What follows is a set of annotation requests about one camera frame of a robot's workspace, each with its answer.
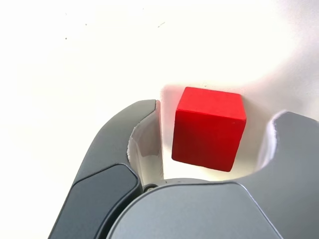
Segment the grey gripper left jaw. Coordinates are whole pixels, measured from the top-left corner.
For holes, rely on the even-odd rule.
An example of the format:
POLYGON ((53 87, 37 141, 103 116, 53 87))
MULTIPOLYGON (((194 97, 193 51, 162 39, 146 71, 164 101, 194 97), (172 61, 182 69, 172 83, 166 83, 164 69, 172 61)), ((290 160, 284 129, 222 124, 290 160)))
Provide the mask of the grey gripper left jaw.
POLYGON ((49 237, 104 239, 144 187, 162 179, 160 101, 138 101, 95 136, 49 237))

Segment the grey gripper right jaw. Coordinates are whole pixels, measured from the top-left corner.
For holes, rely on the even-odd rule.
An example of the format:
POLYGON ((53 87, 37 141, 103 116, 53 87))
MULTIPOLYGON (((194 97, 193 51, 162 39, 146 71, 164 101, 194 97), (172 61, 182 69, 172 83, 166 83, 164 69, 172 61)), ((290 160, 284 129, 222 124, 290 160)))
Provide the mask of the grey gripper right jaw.
POLYGON ((170 184, 134 200, 110 239, 316 239, 319 123, 286 112, 272 122, 273 159, 234 181, 170 184))

